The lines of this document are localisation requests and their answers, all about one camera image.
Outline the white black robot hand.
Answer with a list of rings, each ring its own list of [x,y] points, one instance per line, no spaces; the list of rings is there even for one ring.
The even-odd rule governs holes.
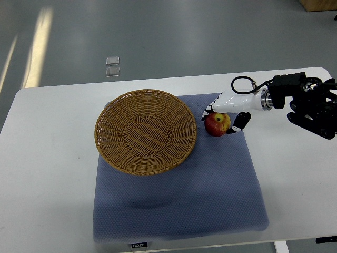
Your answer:
[[[252,94],[237,94],[227,90],[211,102],[202,114],[202,121],[213,112],[226,113],[231,119],[231,126],[226,134],[242,131],[251,119],[250,111],[269,111],[273,108],[268,89],[264,88]]]

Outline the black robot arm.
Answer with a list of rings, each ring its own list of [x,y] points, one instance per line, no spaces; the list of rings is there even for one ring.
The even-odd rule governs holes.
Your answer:
[[[285,99],[292,98],[287,114],[291,123],[328,140],[336,136],[336,79],[323,82],[300,72],[274,76],[267,88],[275,109],[283,109]]]

